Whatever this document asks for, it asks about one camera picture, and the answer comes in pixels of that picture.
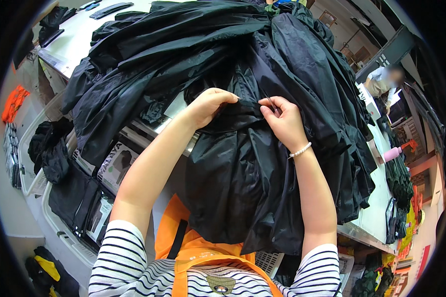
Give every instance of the window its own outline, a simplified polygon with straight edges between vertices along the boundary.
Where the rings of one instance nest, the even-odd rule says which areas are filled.
[[[324,23],[327,27],[331,27],[332,24],[335,22],[335,20],[337,19],[333,14],[331,14],[330,12],[328,12],[327,10],[325,10],[321,17],[319,18],[321,20],[322,23]]]

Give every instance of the person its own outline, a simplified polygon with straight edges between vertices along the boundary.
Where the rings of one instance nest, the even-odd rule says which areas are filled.
[[[363,85],[373,98],[380,98],[383,94],[388,92],[388,98],[384,100],[383,105],[387,110],[387,115],[390,114],[391,99],[401,86],[405,78],[405,71],[403,67],[397,64],[389,64],[386,67],[379,67],[369,73]]]
[[[210,88],[181,111],[142,152],[117,193],[106,235],[92,269],[89,296],[342,296],[336,247],[336,211],[327,181],[310,148],[301,114],[282,97],[259,101],[265,120],[291,152],[304,222],[302,261],[294,282],[284,287],[254,264],[255,253],[240,255],[242,244],[210,243],[186,225],[188,210],[176,195],[160,221],[155,258],[148,263],[147,234],[152,205],[196,130],[220,106],[237,104],[230,92]]]

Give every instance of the orange apron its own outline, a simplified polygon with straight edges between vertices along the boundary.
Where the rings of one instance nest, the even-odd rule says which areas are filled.
[[[165,259],[172,251],[174,240],[177,241],[179,227],[185,228],[181,220],[188,221],[190,211],[182,204],[175,194],[167,205],[167,208],[160,221],[155,239],[155,258]],[[172,297],[186,297],[188,292],[187,270],[195,265],[220,265],[228,262],[239,262],[253,269],[262,276],[268,283],[273,296],[282,297],[281,292],[276,287],[269,276],[258,266],[254,259],[256,253],[240,256],[242,243],[226,244],[211,243],[204,240],[195,230],[188,226],[183,235],[182,245],[175,257],[175,281],[173,282]]]

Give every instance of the striped shirt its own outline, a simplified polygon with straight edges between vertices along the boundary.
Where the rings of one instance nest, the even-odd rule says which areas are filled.
[[[109,223],[89,280],[90,297],[171,296],[175,260],[147,263],[142,233],[132,223]],[[193,266],[187,271],[189,296],[221,297],[216,282],[228,289],[225,296],[272,296],[267,282],[240,263]],[[334,244],[323,244],[301,261],[294,283],[285,287],[274,281],[285,297],[332,297],[340,283],[339,257]]]

